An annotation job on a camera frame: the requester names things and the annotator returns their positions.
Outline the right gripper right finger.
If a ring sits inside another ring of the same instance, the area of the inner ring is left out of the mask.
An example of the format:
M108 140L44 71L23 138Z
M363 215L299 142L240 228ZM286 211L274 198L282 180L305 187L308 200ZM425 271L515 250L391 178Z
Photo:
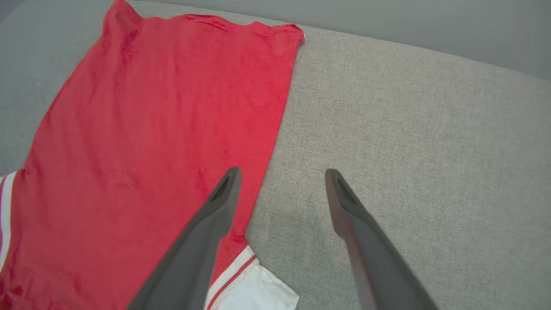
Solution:
M436 310L437 305L342 174L325 171L333 229L346 243L364 310Z

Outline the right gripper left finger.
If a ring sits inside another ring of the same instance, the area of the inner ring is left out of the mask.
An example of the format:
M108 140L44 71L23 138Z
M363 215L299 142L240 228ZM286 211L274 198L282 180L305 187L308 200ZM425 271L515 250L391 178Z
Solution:
M202 310L220 240L233 223L241 169L231 167L132 300L130 310Z

